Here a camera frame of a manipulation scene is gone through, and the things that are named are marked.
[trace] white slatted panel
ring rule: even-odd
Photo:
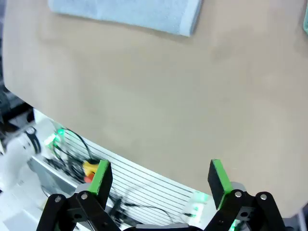
[[[68,148],[88,158],[84,144],[72,133],[65,134]],[[165,210],[173,222],[181,222],[180,215],[193,189],[141,167],[119,155],[85,139],[93,155],[111,162],[113,187],[111,195],[120,195],[125,202],[154,206]],[[145,224],[170,224],[169,216],[156,208],[129,207],[127,214]]]

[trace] bolt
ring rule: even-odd
[[[88,195],[87,195],[86,193],[84,193],[84,194],[81,195],[81,199],[82,199],[82,200],[87,199],[87,197],[88,197]]]
[[[266,198],[267,198],[267,196],[265,194],[262,194],[260,197],[261,197],[262,200],[266,200]]]
[[[59,201],[61,201],[61,197],[57,196],[56,199],[54,199],[54,201],[58,203]]]
[[[236,196],[236,197],[241,197],[241,196],[242,196],[242,193],[241,193],[241,192],[235,192],[235,196]]]

